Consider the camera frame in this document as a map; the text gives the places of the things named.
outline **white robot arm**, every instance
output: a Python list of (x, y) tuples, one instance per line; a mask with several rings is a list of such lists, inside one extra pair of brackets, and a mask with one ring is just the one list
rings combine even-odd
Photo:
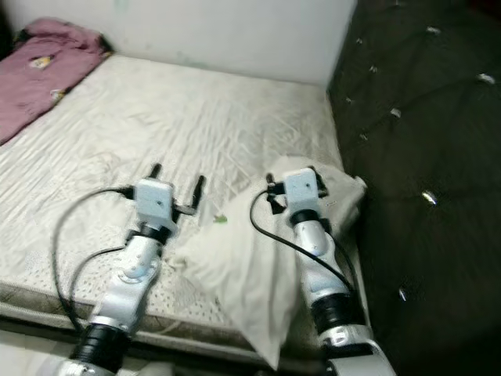
[[(300, 253), (302, 288), (315, 321), (326, 373), (341, 375), (338, 372), (343, 369), (346, 376), (394, 375), (386, 356), (373, 340), (372, 331), (365, 324), (357, 291), (347, 282), (336, 263), (336, 244), (319, 205), (319, 199), (328, 195), (322, 177), (309, 167), (285, 174), (281, 183), (275, 183), (270, 174), (267, 181), (267, 200), (272, 213), (284, 214), (284, 220), (294, 229), (294, 243), (310, 254)], [(282, 194), (287, 208), (276, 201), (276, 196)]]
[(163, 246), (177, 233), (178, 217), (196, 213), (205, 181), (203, 176), (199, 178), (191, 205), (180, 206), (174, 200), (174, 187), (157, 180), (160, 168), (156, 164), (129, 197), (136, 203), (139, 230), (129, 231), (106, 293), (93, 309), (70, 358), (61, 364), (59, 376), (112, 376), (122, 366), (160, 272)]

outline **pink blanket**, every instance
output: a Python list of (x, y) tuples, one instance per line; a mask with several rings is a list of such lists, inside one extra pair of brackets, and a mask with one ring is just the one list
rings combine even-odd
[(100, 33), (52, 19), (21, 32), (27, 40), (0, 61), (0, 145), (54, 107), (108, 54)]

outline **mattress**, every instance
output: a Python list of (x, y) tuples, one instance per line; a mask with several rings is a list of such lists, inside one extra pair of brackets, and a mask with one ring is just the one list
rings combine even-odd
[[(200, 214), (182, 219), (179, 236), (165, 247), (168, 255), (283, 155), (341, 166), (321, 88), (112, 56), (0, 148), (0, 315), (70, 327), (56, 299), (49, 247), (56, 220), (83, 194), (137, 182), (160, 162), (160, 177), (188, 202), (196, 175), (206, 175)], [(112, 193), (80, 207), (59, 247), (65, 291), (82, 259), (123, 244), (134, 225), (133, 203)], [(76, 291), (81, 315), (103, 293), (117, 257), (104, 255), (86, 268)], [(137, 339), (258, 360), (218, 303), (167, 267), (150, 293)], [(299, 313), (283, 358), (315, 351), (312, 322)]]

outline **pillow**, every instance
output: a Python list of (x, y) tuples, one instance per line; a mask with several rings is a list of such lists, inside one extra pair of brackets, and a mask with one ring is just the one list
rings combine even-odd
[[(282, 157), (270, 168), (277, 181), (285, 172), (314, 165), (330, 195), (321, 203), (337, 232), (356, 217), (365, 184), (334, 166), (303, 157)], [(265, 177), (230, 201), (217, 221), (188, 240), (169, 259), (201, 291), (219, 300), (226, 316), (276, 370), (280, 348), (301, 301), (301, 263), (295, 251), (258, 233), (249, 220), (251, 202), (266, 188)], [(254, 208), (256, 222), (266, 230), (294, 240), (281, 215), (272, 215), (262, 198)]]

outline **dark tufted headboard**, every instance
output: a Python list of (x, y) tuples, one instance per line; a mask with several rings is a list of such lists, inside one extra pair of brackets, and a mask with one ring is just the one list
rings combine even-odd
[(359, 0), (329, 87), (369, 186), (371, 322), (402, 375), (501, 372), (501, 23), (473, 3)]

